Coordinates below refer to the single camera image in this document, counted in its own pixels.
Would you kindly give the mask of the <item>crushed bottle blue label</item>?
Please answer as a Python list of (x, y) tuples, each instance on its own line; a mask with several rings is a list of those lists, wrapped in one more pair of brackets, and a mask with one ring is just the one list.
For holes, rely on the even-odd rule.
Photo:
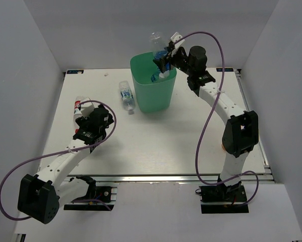
[(151, 80), (151, 82), (152, 83), (158, 83), (159, 82), (159, 74), (160, 74), (161, 72), (154, 72), (153, 74), (152, 74), (152, 76), (151, 76), (151, 78), (150, 78), (150, 80)]

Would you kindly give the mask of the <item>bottle red label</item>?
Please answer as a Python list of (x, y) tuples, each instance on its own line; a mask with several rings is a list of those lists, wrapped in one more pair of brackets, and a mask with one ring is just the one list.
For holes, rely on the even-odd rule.
[(76, 99), (75, 99), (75, 103), (74, 103), (74, 115), (73, 115), (75, 133), (79, 130), (79, 126), (76, 123), (76, 119), (83, 116), (82, 112), (81, 112), (80, 103), (82, 101), (87, 101), (87, 100), (90, 100), (90, 98), (89, 97), (83, 97), (83, 96), (77, 96)]

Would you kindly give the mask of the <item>clear bottle blue label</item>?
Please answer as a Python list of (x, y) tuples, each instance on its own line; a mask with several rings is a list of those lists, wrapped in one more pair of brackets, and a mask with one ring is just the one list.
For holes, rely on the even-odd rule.
[(154, 58), (161, 58), (166, 56), (167, 54), (167, 45), (165, 41), (162, 38), (161, 32), (153, 32), (150, 36), (150, 45), (153, 52), (153, 59)]

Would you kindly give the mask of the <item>bottle green blue label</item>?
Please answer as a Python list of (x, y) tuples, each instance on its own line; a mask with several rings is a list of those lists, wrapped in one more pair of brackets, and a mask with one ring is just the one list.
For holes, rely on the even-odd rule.
[(133, 114), (136, 105), (128, 81), (121, 81), (118, 86), (123, 108), (128, 114)]

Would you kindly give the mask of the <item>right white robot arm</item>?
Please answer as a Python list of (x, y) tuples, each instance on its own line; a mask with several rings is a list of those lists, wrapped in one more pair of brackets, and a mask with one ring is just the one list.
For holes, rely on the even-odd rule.
[(186, 53), (183, 47), (172, 43), (166, 47), (166, 55), (154, 59), (161, 71), (175, 67), (187, 75), (188, 87), (207, 102), (225, 125), (222, 146), (226, 151), (223, 170), (218, 176), (217, 195), (229, 201), (240, 184), (240, 174), (249, 153), (259, 140), (258, 115), (255, 111), (240, 108), (219, 88), (216, 80), (206, 70), (206, 50), (191, 47)]

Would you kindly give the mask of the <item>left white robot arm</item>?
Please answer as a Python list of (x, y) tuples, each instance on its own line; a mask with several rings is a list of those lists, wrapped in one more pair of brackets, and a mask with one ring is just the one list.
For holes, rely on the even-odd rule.
[(90, 203), (100, 197), (92, 177), (78, 175), (68, 182), (65, 178), (107, 139), (106, 130), (116, 123), (103, 104), (77, 118), (76, 123), (79, 129), (65, 150), (38, 173), (21, 180), (18, 210), (43, 224), (50, 223), (65, 204)]

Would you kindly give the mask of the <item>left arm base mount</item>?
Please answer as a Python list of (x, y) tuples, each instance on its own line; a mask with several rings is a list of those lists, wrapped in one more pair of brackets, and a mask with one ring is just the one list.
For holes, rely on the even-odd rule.
[(87, 175), (72, 177), (72, 182), (83, 182), (83, 195), (74, 197), (64, 204), (66, 211), (111, 211), (116, 201), (117, 187), (100, 185)]

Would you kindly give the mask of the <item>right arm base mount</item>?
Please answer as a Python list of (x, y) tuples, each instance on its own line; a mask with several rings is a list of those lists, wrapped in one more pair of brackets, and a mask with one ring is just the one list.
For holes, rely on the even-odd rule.
[(245, 214), (249, 213), (247, 195), (243, 185), (225, 194), (218, 186), (201, 186), (195, 190), (200, 196), (202, 214)]

